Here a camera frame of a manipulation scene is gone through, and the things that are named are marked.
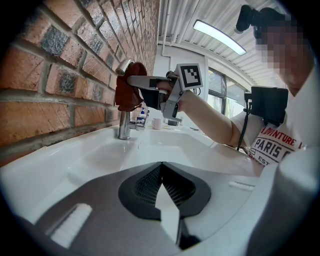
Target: shirt sleeve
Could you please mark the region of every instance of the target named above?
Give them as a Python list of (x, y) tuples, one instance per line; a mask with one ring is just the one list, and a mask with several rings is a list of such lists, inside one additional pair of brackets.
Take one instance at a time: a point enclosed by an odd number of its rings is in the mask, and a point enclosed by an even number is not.
[[(241, 112), (234, 117), (231, 117), (231, 122), (238, 128), (239, 132), (242, 132), (242, 129), (245, 124), (246, 112)], [(249, 114), (248, 122), (246, 124), (245, 133), (243, 136), (243, 141), (245, 142), (246, 147), (250, 147), (254, 140), (258, 137), (262, 128), (265, 127), (265, 123), (262, 117)]]

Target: white bristles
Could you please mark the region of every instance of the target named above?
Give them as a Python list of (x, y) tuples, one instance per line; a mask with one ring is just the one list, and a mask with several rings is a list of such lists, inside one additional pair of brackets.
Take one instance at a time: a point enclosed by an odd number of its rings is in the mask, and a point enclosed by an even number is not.
[(90, 205), (79, 203), (75, 210), (50, 236), (53, 241), (64, 248), (69, 248), (85, 221), (92, 212)]
[(246, 190), (246, 191), (253, 191), (254, 188), (255, 188), (255, 186), (242, 184), (242, 183), (239, 183), (239, 182), (236, 182), (236, 181), (229, 182), (229, 186), (237, 188), (237, 189), (241, 189), (241, 190)]

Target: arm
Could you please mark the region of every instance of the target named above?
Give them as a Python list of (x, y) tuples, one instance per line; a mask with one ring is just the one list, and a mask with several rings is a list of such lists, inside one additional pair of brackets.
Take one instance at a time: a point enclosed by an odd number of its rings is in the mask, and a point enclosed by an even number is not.
[[(168, 92), (172, 90), (167, 82), (160, 82), (157, 87)], [(213, 141), (230, 146), (238, 145), (241, 133), (234, 123), (193, 92), (187, 91), (182, 95), (179, 111), (184, 111)]]

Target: bottle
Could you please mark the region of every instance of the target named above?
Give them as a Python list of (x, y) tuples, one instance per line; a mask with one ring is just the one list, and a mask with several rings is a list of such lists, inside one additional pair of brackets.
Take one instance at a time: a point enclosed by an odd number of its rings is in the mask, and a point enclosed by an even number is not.
[(140, 113), (140, 114), (138, 115), (138, 117), (136, 118), (136, 122), (137, 122), (138, 124), (144, 124), (145, 121), (146, 121), (147, 115), (145, 114), (144, 109), (145, 109), (145, 108), (143, 107), (141, 113)]

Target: sink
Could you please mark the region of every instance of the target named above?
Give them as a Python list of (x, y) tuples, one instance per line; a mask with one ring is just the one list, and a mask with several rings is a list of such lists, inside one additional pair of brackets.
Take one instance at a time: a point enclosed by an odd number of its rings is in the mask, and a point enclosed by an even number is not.
[(11, 210), (34, 224), (84, 183), (152, 162), (253, 177), (263, 169), (247, 155), (188, 127), (132, 130), (129, 140), (118, 139), (118, 129), (108, 127), (43, 147), (2, 167), (1, 188)]

